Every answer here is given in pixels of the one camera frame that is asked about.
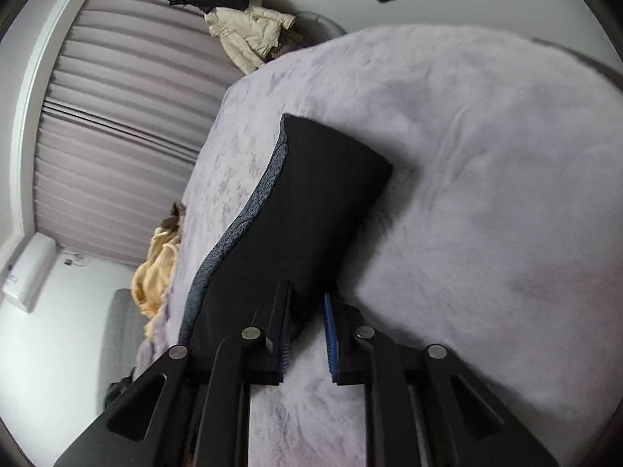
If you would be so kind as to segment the grey padded headboard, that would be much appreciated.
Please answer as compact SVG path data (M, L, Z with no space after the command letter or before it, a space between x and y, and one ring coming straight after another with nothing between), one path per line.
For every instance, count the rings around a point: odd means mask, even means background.
M147 318L141 315L129 289L117 289L112 297L99 357L96 403L104 408L111 384L131 374L143 342Z

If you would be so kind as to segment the black grey pants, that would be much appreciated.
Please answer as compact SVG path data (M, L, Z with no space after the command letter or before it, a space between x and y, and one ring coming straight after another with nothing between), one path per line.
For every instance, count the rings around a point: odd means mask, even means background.
M265 173L195 274L180 341L210 354L255 326L277 344L338 281L392 172L355 138L283 115Z

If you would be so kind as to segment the white wall air conditioner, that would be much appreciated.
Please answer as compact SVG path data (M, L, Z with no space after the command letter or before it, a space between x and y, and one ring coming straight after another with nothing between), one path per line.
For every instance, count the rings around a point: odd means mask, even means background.
M36 233L6 276L2 286L4 298L18 309L32 312L56 257L57 246L53 238Z

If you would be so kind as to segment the yellow ribbed garment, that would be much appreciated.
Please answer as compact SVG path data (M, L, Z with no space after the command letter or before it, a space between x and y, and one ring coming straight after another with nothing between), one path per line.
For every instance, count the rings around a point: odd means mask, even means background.
M186 206L175 201L168 217L156 227L151 237L146 260L137 268L131 281L131 295L139 312L148 323L145 338L153 340L156 323L164 314L178 252L181 246Z

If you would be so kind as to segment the grey pleated curtain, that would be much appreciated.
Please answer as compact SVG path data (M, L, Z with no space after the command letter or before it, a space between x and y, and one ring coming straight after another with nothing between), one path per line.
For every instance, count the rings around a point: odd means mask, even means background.
M37 230L64 247L140 265L240 76L199 10L86 0L42 104Z

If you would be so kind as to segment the black clothing pile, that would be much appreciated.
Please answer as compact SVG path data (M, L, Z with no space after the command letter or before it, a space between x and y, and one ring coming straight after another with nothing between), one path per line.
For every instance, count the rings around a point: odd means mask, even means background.
M107 409L111 403L117 400L133 383L133 374L123 377L118 382L108 385L106 392L104 393L104 409Z

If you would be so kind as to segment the beige puffer jacket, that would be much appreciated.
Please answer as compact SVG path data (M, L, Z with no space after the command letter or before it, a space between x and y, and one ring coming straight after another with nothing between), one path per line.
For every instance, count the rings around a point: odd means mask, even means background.
M279 45L281 33L295 21L294 15L256 5L244 11L216 7L205 15L209 34L220 39L226 55L244 75L262 68Z

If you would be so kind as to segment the lavender plush bed blanket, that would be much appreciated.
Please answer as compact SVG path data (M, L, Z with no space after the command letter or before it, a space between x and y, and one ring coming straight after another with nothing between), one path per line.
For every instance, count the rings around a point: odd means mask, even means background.
M550 44L444 25L370 28L226 93L183 195L168 308L246 204L283 114L375 149L394 173L342 294L399 342L451 347L562 466L622 400L622 78Z

